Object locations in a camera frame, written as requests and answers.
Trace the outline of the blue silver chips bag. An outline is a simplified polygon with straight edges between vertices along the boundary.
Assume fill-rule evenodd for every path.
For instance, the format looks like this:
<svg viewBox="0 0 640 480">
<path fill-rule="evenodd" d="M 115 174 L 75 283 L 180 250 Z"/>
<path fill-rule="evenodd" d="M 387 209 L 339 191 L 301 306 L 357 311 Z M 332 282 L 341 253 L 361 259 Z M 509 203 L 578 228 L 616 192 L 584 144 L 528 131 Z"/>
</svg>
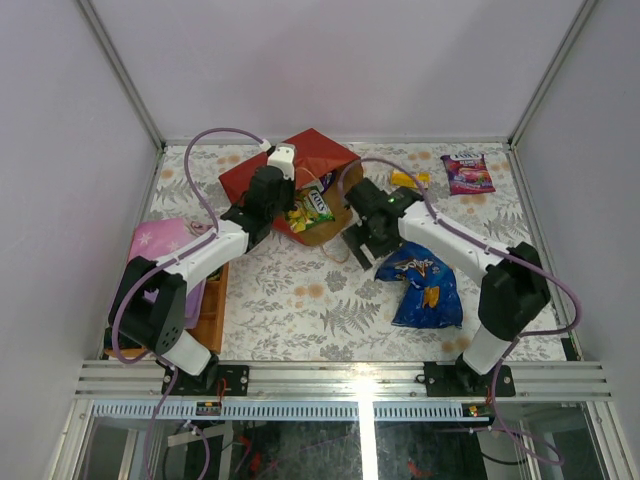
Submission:
<svg viewBox="0 0 640 480">
<path fill-rule="evenodd" d="M 406 282 L 406 293 L 392 320 L 414 329 L 460 328 L 463 308 L 453 270 L 429 249 L 406 242 L 377 269 L 375 279 Z"/>
</svg>

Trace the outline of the red paper bag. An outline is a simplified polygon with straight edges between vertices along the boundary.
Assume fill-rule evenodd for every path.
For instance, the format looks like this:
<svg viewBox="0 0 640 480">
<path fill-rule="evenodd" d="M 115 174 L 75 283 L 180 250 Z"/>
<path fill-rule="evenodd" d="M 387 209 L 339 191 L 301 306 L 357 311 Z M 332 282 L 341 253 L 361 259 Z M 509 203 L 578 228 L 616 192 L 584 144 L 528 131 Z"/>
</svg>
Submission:
<svg viewBox="0 0 640 480">
<path fill-rule="evenodd" d="M 363 179 L 359 156 L 315 129 L 286 142 L 296 150 L 294 208 L 274 219 L 273 228 L 302 245 L 323 247 L 352 220 L 338 181 L 349 190 Z"/>
</svg>

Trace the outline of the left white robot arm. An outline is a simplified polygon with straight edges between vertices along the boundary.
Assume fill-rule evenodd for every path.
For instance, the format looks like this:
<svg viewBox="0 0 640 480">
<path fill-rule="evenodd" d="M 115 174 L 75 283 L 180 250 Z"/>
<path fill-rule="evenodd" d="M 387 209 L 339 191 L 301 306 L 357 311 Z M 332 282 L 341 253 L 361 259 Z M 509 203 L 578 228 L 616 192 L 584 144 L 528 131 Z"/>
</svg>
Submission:
<svg viewBox="0 0 640 480">
<path fill-rule="evenodd" d="M 274 219 L 293 207 L 294 193 L 294 166 L 262 166 L 241 204 L 231 207 L 212 229 L 156 260 L 130 260 L 109 315 L 116 357 L 123 363 L 135 361 L 121 353 L 119 337 L 125 336 L 184 372 L 184 382 L 195 393 L 212 392 L 219 371 L 211 364 L 211 351 L 186 330 L 187 297 L 214 271 L 264 240 Z"/>
</svg>

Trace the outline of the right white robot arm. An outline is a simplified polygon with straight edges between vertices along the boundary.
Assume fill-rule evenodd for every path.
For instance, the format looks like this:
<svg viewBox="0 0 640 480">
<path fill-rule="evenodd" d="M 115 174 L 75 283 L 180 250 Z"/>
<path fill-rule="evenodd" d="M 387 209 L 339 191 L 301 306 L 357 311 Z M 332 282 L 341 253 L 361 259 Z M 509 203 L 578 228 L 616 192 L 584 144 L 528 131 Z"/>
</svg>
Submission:
<svg viewBox="0 0 640 480">
<path fill-rule="evenodd" d="M 537 250 L 526 242 L 515 247 L 492 242 L 407 187 L 387 193 L 365 178 L 345 199 L 359 220 L 342 237 L 363 269 L 372 267 L 371 258 L 412 242 L 450 261 L 480 288 L 480 327 L 457 361 L 455 378 L 463 392 L 482 392 L 491 383 L 491 370 L 550 301 Z"/>
</svg>

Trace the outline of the green candy bag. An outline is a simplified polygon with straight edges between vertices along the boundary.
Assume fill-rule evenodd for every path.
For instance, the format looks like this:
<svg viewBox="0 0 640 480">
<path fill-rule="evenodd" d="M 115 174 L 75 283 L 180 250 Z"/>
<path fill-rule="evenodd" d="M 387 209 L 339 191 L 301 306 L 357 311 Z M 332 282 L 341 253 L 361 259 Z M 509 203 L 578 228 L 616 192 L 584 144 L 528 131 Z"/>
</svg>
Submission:
<svg viewBox="0 0 640 480">
<path fill-rule="evenodd" d="M 290 230 L 301 233 L 315 226 L 334 221 L 335 216 L 316 186 L 303 188 L 294 195 L 294 207 L 284 215 Z"/>
</svg>

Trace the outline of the yellow snack bag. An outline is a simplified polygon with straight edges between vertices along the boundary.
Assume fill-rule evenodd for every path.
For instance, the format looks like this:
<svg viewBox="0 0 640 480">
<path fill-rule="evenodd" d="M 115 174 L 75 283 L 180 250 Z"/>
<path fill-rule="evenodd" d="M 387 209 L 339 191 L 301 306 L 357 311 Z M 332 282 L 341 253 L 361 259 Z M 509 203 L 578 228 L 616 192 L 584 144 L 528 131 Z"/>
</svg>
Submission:
<svg viewBox="0 0 640 480">
<path fill-rule="evenodd" d="M 390 176 L 390 184 L 397 187 L 406 187 L 411 189 L 417 189 L 419 186 L 427 189 L 431 177 L 426 172 L 407 174 L 398 169 L 394 169 Z"/>
</svg>

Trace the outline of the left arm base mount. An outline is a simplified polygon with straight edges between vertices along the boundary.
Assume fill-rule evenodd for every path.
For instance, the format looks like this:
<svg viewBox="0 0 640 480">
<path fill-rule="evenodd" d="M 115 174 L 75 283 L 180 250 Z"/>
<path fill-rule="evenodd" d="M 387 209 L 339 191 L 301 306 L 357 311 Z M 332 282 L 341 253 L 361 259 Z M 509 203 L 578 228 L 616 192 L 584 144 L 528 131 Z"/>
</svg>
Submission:
<svg viewBox="0 0 640 480">
<path fill-rule="evenodd" d="M 200 375 L 178 370 L 178 379 L 170 391 L 173 396 L 244 397 L 248 393 L 250 367 L 238 364 L 207 366 Z"/>
</svg>

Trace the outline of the purple candy bag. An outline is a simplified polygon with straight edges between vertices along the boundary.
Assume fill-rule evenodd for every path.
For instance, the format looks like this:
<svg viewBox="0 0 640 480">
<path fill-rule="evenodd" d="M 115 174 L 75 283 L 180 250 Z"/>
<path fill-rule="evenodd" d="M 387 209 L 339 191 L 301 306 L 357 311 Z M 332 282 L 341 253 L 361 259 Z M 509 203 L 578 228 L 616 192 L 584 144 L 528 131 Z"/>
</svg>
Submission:
<svg viewBox="0 0 640 480">
<path fill-rule="evenodd" d="M 443 155 L 441 160 L 451 195 L 476 195 L 495 191 L 484 154 Z"/>
<path fill-rule="evenodd" d="M 321 176 L 318 180 L 320 192 L 324 194 L 333 185 L 336 178 L 337 178 L 336 170 L 332 170 L 324 174 L 323 176 Z"/>
</svg>

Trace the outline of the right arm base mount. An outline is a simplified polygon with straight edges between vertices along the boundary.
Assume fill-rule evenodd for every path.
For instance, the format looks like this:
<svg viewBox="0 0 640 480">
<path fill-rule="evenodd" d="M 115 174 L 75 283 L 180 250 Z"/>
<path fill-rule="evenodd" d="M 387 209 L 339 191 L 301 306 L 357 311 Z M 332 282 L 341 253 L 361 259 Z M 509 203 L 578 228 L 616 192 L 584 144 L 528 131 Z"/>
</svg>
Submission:
<svg viewBox="0 0 640 480">
<path fill-rule="evenodd" d="M 515 383 L 511 369 L 503 365 L 498 371 L 480 375 L 461 360 L 452 362 L 425 362 L 423 375 L 426 392 L 436 398 L 491 398 L 493 379 L 498 398 L 514 397 Z"/>
</svg>

